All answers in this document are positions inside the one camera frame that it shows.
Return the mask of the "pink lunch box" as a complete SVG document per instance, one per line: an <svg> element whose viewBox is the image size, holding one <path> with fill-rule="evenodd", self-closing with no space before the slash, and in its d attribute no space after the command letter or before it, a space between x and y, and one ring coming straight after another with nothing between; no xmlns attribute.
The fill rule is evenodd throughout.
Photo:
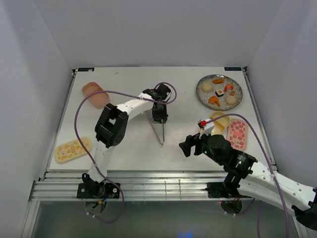
<svg viewBox="0 0 317 238"><path fill-rule="evenodd" d="M94 94L93 96L89 97L89 102L97 109L103 109L108 103L110 103L110 97L108 93L101 92L103 91L102 87L95 83L95 82L89 82L88 84L84 85L82 87L82 92L87 97L90 94Z"/></svg>

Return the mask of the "metal tongs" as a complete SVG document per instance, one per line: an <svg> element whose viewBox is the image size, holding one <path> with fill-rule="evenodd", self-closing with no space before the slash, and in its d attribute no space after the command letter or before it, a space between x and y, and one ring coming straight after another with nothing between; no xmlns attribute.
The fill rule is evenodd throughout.
<svg viewBox="0 0 317 238"><path fill-rule="evenodd" d="M161 146L163 146L165 143L164 123L154 123L152 118L152 111L146 111L146 116L148 118L152 130L155 133L156 138L158 139L158 142Z"/></svg>

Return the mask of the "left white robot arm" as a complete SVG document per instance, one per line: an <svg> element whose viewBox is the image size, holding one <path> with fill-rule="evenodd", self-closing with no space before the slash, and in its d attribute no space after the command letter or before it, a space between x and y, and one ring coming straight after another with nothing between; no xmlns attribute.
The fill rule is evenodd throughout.
<svg viewBox="0 0 317 238"><path fill-rule="evenodd" d="M160 83L153 89L144 90L139 96L133 96L132 100L116 106L107 104L104 107L95 126L97 144L93 165L88 174L83 176L84 183L93 181L88 186L88 192L94 198L100 198L105 193L105 186L101 182L107 177L111 153L123 140L131 119L146 113L159 143L164 144L164 125L168 119L166 104L170 97L171 89Z"/></svg>

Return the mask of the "sushi roll toy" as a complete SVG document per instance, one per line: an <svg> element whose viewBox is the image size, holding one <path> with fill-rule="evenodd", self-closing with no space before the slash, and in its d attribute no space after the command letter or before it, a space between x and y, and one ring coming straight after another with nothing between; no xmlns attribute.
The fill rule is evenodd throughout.
<svg viewBox="0 0 317 238"><path fill-rule="evenodd" d="M225 92L223 90L216 90L215 91L215 95L217 97L222 97L225 94Z"/></svg>

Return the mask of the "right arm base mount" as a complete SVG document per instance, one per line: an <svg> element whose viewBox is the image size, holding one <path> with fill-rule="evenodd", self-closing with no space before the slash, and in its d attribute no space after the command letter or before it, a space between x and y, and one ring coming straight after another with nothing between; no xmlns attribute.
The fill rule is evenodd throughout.
<svg viewBox="0 0 317 238"><path fill-rule="evenodd" d="M205 188L209 198L235 198L240 193L237 186L231 182L208 182Z"/></svg>

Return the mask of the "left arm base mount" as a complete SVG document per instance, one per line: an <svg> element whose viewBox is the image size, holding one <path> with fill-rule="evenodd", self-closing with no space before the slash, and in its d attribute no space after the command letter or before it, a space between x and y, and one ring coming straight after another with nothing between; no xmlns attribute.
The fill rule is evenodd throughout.
<svg viewBox="0 0 317 238"><path fill-rule="evenodd" d="M119 189L112 183L101 183L97 189L89 188L88 185L80 183L78 185L76 198L79 199L118 199L120 197Z"/></svg>

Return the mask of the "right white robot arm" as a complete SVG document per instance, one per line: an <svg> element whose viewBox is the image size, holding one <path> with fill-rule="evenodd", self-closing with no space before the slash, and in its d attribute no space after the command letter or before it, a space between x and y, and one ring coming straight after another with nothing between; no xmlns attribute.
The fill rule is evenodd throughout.
<svg viewBox="0 0 317 238"><path fill-rule="evenodd" d="M224 194L253 197L295 216L303 226L317 229L317 190L291 180L255 157L232 148L222 135L188 135L179 143L185 157L205 155L227 172L223 181Z"/></svg>

